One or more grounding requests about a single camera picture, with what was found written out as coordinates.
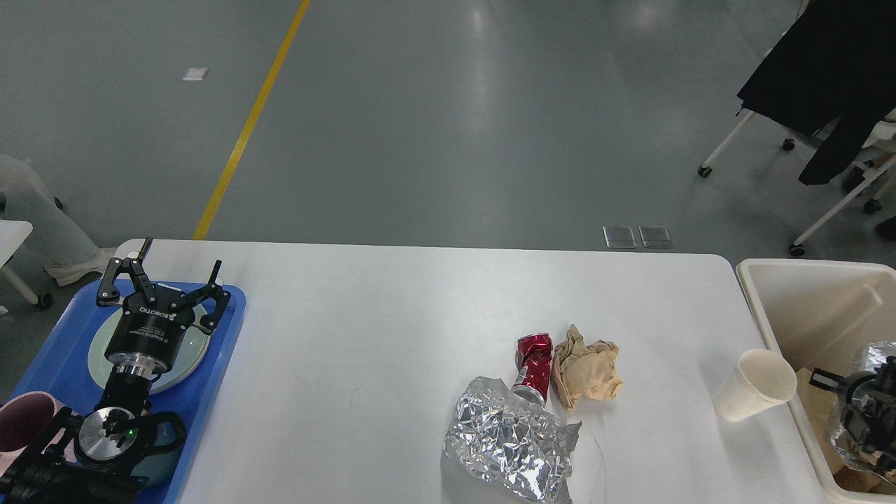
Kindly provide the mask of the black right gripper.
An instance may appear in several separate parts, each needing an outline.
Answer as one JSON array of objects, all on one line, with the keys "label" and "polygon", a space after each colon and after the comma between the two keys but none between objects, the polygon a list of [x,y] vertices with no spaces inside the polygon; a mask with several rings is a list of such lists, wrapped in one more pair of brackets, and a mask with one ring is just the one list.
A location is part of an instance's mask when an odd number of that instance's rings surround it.
[{"label": "black right gripper", "polygon": [[848,452],[856,456],[876,452],[874,424],[882,421],[877,398],[879,379],[877,372],[857,372],[843,377],[819,367],[813,370],[809,379],[810,386],[843,394],[843,414],[839,416],[839,423],[848,438]]}]

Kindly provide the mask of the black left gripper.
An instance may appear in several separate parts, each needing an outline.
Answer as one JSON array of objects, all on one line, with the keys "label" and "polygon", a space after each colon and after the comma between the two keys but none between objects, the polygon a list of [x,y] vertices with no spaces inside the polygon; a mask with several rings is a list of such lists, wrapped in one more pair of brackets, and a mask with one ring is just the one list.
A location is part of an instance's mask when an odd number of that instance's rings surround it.
[{"label": "black left gripper", "polygon": [[[153,364],[150,373],[158,375],[172,369],[189,325],[204,334],[212,334],[220,326],[231,292],[217,283],[221,260],[215,261],[207,283],[188,294],[169,285],[153,285],[144,270],[144,259],[152,245],[153,238],[146,238],[136,258],[112,256],[100,279],[95,301],[98,307],[118,304],[121,294],[115,281],[122,274],[130,278],[134,293],[122,303],[122,316],[106,345],[104,357],[115,365],[144,358]],[[214,311],[201,316],[199,323],[193,323],[193,307],[208,299],[215,301]]]}]

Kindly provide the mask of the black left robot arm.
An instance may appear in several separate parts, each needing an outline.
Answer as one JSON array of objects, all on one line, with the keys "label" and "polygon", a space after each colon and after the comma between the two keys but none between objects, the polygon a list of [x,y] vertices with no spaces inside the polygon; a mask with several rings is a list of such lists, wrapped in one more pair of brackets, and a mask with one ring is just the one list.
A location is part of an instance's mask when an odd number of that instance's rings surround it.
[{"label": "black left robot arm", "polygon": [[83,414],[62,407],[2,472],[6,503],[134,503],[151,480],[148,465],[179,461],[190,430],[183,414],[154,407],[153,385],[175,367],[189,329],[212,335],[233,294],[217,260],[192,290],[148,278],[147,238],[136,256],[110,258],[96,306],[119,310],[104,358],[101,396]]}]

